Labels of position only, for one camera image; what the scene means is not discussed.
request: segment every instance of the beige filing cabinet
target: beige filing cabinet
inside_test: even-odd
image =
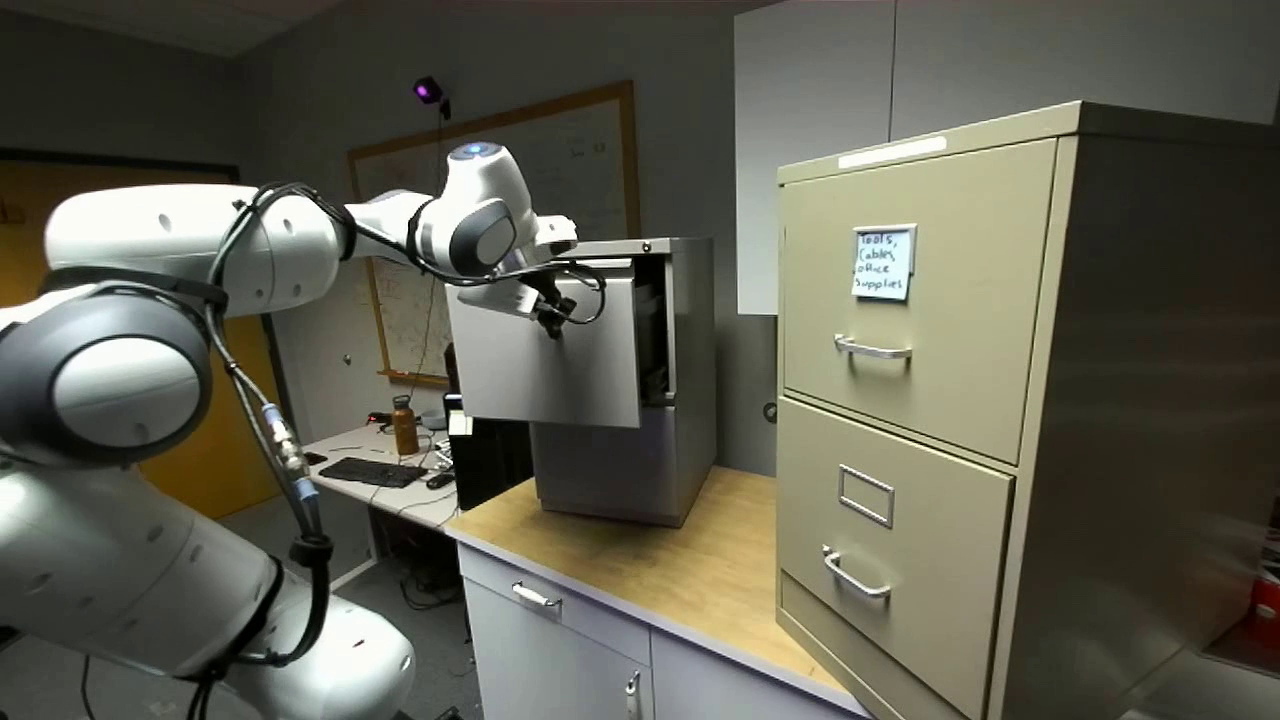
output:
[[[1246,606],[1271,129],[1056,105],[780,171],[780,622],[874,716],[1120,716]]]

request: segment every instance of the black cable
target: black cable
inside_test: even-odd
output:
[[[283,494],[296,533],[299,533],[299,536],[321,533],[321,529],[306,521],[303,500],[286,486],[286,476],[279,476],[279,463],[272,459],[272,444],[268,444],[268,436],[263,436],[263,425],[260,425],[260,414],[256,414],[256,406],[250,406],[250,399],[246,399],[246,387],[241,383],[241,377],[226,377],[226,378],[231,378],[237,404],[241,404],[241,412],[245,412],[246,436],[250,436],[250,444],[260,448],[260,455],[268,459],[268,476],[275,480],[275,492]]]
[[[231,347],[226,347],[226,340],[220,333],[220,311],[216,309],[205,309],[205,333],[207,333],[216,355],[225,358],[226,377],[241,378],[250,393],[256,404],[272,404],[268,393],[260,393],[256,378],[237,363],[237,355],[231,355]]]
[[[310,606],[306,606],[306,622],[299,632],[299,639],[286,651],[263,651],[263,657],[237,657],[237,665],[292,665],[299,657],[310,651],[310,644],[325,632],[325,615],[327,615],[327,555],[333,555],[333,541],[327,536],[299,536],[286,550],[292,560],[299,560],[310,570]]]
[[[358,226],[358,235],[385,244],[389,252],[397,252],[404,264],[413,264],[414,273],[422,275],[436,275],[443,284],[457,284],[457,289],[474,289],[474,284],[500,284],[500,281],[524,281],[524,275],[538,275],[538,273],[557,273],[557,267],[577,267],[577,261],[549,261],[549,264],[537,264],[537,267],[510,267],[510,273],[488,273],[488,275],[459,275],[459,273],[446,273],[438,264],[428,264],[418,252],[371,230],[371,226]]]
[[[207,264],[207,284],[225,284],[225,264],[226,264],[226,254],[237,252],[237,244],[246,235],[246,226],[272,209],[272,202],[279,202],[283,197],[306,197],[314,209],[327,209],[325,200],[321,200],[321,193],[314,187],[306,187],[306,185],[275,185],[275,187],[260,187],[260,193],[250,193],[250,200],[237,213],[237,220],[231,220],[231,226],[225,230],[225,241],[220,241],[220,249],[210,252],[210,264]]]
[[[568,317],[568,322],[595,322],[595,319],[603,317],[603,302],[608,302],[608,281],[603,281],[603,273],[600,273],[600,267],[588,267],[588,264],[577,264],[577,261],[568,261],[565,273],[577,275],[578,284],[595,289],[595,294],[600,294],[600,302],[595,302],[590,317],[585,317],[585,319],[578,319],[578,317]]]
[[[85,709],[89,720],[97,720],[92,695],[89,695],[89,667],[92,667],[92,657],[85,651],[85,660],[80,660],[80,709]]]
[[[195,683],[189,699],[189,720],[207,720],[210,683],[216,683],[210,675]]]

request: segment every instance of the robotic manipulator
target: robotic manipulator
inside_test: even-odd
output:
[[[557,281],[577,275],[603,302],[603,281],[561,261],[570,241],[570,220],[533,213],[500,142],[457,148],[438,197],[327,202],[306,187],[146,185],[62,200],[44,226],[44,293],[0,309],[0,626],[192,678],[192,716],[216,678],[263,716],[393,716],[413,644],[327,596],[306,459],[220,319],[299,309],[342,261],[389,254],[557,340],[590,319]],[[292,569],[133,472],[198,421],[207,355],[299,524]]]

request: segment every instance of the drawer handle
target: drawer handle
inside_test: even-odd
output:
[[[623,683],[623,703],[628,703],[628,720],[643,720],[639,675],[630,683]]]
[[[840,355],[874,355],[874,358],[912,363],[912,347],[858,345],[856,337],[845,337],[845,333],[832,337],[832,347]]]
[[[537,606],[537,610],[561,610],[561,606],[565,606],[561,598],[553,598],[553,596],[544,596],[544,592],[537,592],[537,588],[529,588],[529,583],[510,583],[510,596],[515,596],[519,602]]]
[[[822,565],[840,583],[847,583],[856,596],[863,596],[873,602],[885,602],[890,592],[890,583],[863,583],[863,581],[847,574],[847,569],[840,569],[840,550],[832,545],[822,545]]]

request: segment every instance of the cabinet door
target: cabinet door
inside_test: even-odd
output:
[[[852,709],[822,703],[788,683],[757,675],[739,665],[709,657],[665,632],[651,632],[651,678],[658,683],[658,720],[836,720],[856,716]]]
[[[649,672],[557,615],[466,581],[488,720],[643,720]]]
[[[488,720],[651,716],[649,626],[459,549]]]

